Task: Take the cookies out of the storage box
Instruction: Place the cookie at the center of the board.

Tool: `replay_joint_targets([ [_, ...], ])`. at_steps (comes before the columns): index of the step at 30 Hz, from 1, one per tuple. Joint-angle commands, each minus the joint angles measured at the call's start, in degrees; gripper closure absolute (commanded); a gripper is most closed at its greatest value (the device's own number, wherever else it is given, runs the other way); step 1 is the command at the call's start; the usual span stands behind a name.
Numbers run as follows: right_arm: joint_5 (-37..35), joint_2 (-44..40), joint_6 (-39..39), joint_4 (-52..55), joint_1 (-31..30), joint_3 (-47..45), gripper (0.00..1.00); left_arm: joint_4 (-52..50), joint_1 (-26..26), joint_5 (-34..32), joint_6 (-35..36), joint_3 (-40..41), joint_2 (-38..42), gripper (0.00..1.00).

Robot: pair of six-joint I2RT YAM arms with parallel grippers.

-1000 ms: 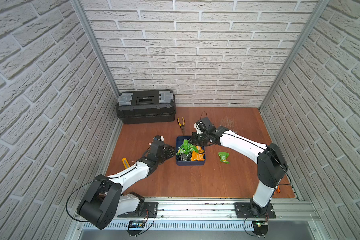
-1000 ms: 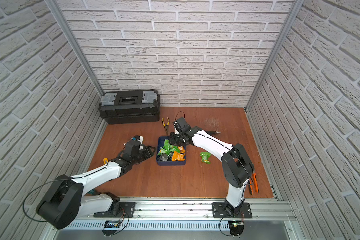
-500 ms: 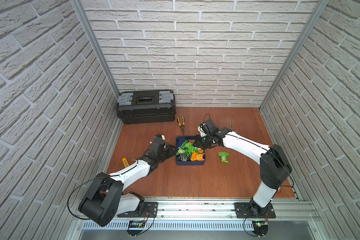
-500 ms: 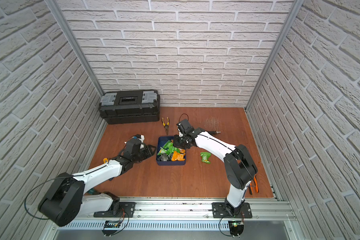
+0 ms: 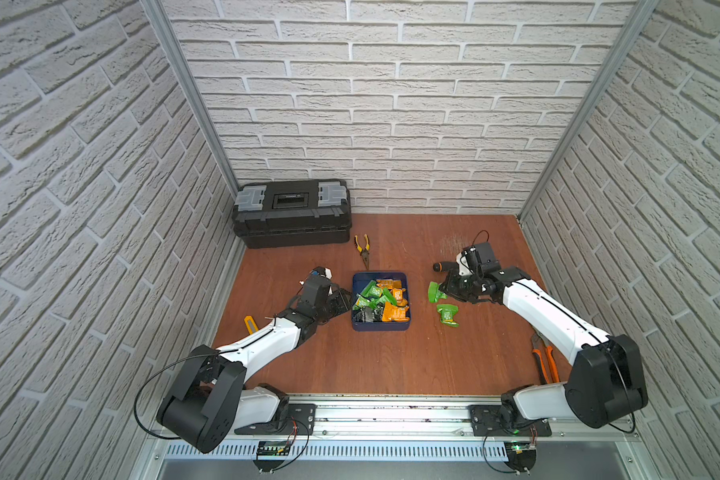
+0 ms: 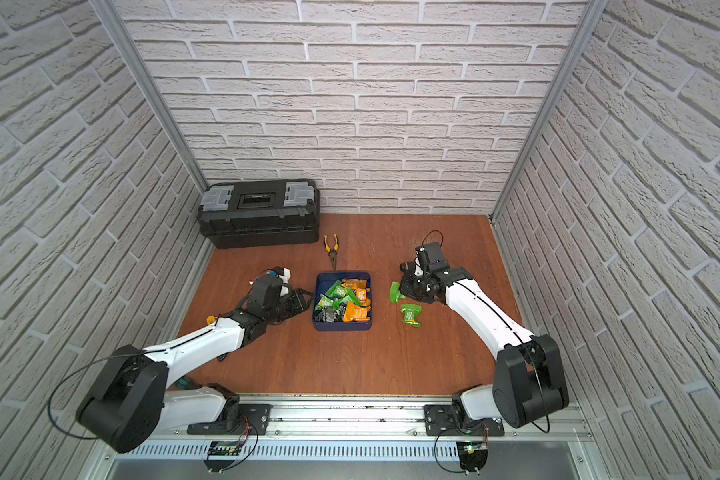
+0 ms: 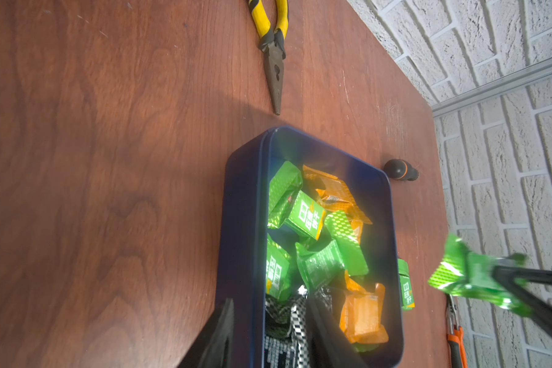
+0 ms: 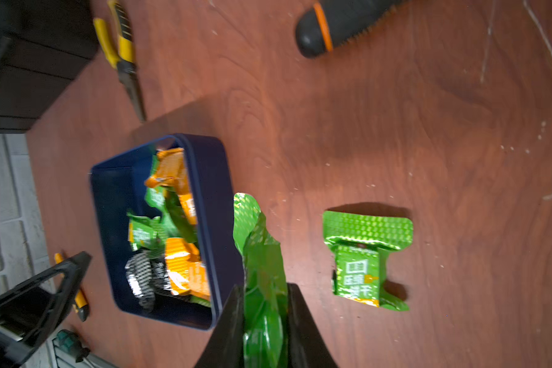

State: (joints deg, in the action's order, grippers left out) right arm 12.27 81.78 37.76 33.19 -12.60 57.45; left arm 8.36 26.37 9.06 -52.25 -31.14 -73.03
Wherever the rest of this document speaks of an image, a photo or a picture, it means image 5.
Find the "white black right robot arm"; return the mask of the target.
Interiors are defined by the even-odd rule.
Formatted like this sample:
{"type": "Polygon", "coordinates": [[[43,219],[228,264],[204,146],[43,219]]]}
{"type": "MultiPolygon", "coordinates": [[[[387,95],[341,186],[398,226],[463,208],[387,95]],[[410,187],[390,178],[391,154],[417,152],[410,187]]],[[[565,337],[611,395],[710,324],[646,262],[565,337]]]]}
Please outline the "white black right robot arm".
{"type": "Polygon", "coordinates": [[[591,428],[634,416],[649,403],[642,357],[627,335],[612,335],[588,323],[516,268],[472,273],[455,262],[433,265],[444,272],[439,290],[473,304],[492,302],[525,319],[571,365],[568,380],[526,386],[502,395],[499,421],[507,430],[531,422],[577,419],[591,428]]]}

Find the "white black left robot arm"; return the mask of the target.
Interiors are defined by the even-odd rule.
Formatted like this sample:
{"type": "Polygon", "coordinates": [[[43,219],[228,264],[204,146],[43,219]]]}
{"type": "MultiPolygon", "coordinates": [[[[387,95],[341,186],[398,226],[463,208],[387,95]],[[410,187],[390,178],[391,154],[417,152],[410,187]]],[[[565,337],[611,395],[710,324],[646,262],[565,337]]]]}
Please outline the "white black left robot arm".
{"type": "Polygon", "coordinates": [[[280,433],[298,422],[287,418],[289,397],[265,384],[246,382],[278,357],[296,350],[317,328],[351,310],[352,294],[318,268],[302,282],[284,310],[255,333],[217,349],[200,345],[162,399],[156,422],[202,453],[235,431],[280,433]]]}

